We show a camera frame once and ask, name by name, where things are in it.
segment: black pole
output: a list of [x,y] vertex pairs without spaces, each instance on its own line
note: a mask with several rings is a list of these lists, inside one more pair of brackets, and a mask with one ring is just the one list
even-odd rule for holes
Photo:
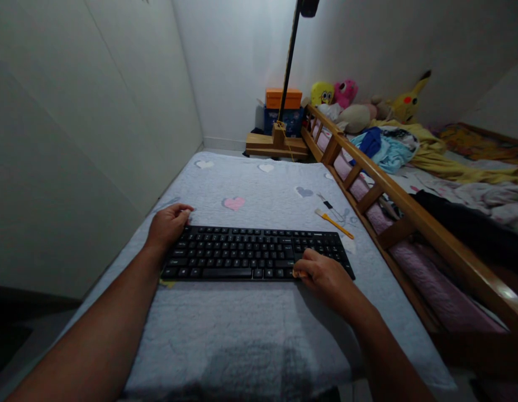
[[283,83],[283,94],[281,95],[281,107],[279,108],[279,117],[277,120],[283,121],[283,110],[285,109],[285,99],[287,97],[288,78],[291,74],[292,55],[294,54],[294,44],[296,43],[296,31],[298,30],[298,21],[300,20],[300,9],[302,0],[296,0],[296,9],[294,10],[294,20],[292,21],[291,45],[288,48],[287,69],[285,70],[285,81]]

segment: wooden railing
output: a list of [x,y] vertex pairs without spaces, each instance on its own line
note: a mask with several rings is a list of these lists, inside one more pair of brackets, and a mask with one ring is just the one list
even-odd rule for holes
[[[318,132],[316,138],[313,139],[313,129],[311,128],[311,132],[309,132],[307,128],[303,127],[302,137],[305,139],[317,161],[322,162],[328,168],[347,200],[354,207],[356,214],[361,219],[374,243],[388,263],[410,302],[419,314],[426,329],[429,332],[439,332],[442,330],[439,320],[432,313],[431,309],[428,308],[423,297],[387,251],[390,247],[402,241],[415,231],[419,231],[450,265],[464,290],[479,298],[490,310],[496,313],[508,326],[514,338],[518,340],[518,295],[468,247],[447,231],[426,209],[419,205],[418,202],[413,200],[372,160],[359,151],[351,142],[346,140],[343,133],[320,111],[308,105],[306,106],[306,114],[315,117],[313,126],[317,124],[316,118],[318,118],[320,125],[331,131],[332,138],[325,151],[321,152],[316,146],[320,132]],[[316,149],[313,149],[311,143],[314,143]],[[343,149],[354,158],[356,162],[356,165],[344,180],[333,167],[335,159]],[[374,180],[375,185],[357,202],[350,192],[350,187],[361,170],[365,170]],[[384,232],[377,234],[365,216],[365,212],[383,193],[386,193],[399,207],[404,213],[404,217]]]

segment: hand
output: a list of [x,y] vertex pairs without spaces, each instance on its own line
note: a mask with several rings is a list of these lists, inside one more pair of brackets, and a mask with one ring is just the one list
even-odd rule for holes
[[158,211],[151,222],[144,248],[166,251],[189,223],[191,211],[193,207],[186,204],[173,204]]
[[344,268],[331,258],[308,248],[303,259],[294,264],[293,274],[352,325],[359,317],[374,313],[371,311],[375,310],[374,306],[354,285]]

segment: gray bedspread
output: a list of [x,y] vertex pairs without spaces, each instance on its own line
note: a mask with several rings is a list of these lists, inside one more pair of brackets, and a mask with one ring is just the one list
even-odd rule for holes
[[[327,169],[194,155],[77,311],[69,328],[142,247],[154,212],[193,205],[193,224],[334,231],[314,210],[321,193],[355,236],[341,235],[356,284],[379,309],[424,381],[454,382],[411,304]],[[301,283],[176,283],[159,286],[124,396],[303,399],[364,376],[351,328]]]

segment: spongebob plush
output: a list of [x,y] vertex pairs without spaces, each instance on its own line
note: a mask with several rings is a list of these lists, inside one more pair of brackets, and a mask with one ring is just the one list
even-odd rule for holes
[[417,109],[419,108],[419,92],[421,92],[430,79],[430,74],[431,70],[425,72],[415,85],[413,91],[403,93],[391,104],[395,119],[402,124],[409,125],[417,122],[415,113],[417,113]]
[[311,88],[311,103],[313,106],[326,103],[331,104],[335,88],[330,83],[320,81],[313,84]]

